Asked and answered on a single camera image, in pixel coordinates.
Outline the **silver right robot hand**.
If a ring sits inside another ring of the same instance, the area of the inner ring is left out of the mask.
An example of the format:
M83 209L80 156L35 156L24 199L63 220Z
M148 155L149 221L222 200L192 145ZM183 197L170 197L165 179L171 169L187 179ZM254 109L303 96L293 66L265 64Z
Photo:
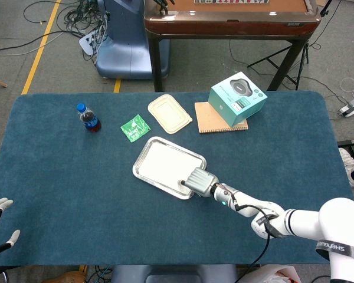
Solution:
M186 180L180 180L182 186L187 187L200 197L210 198L212 188L219 179L210 172L196 167Z

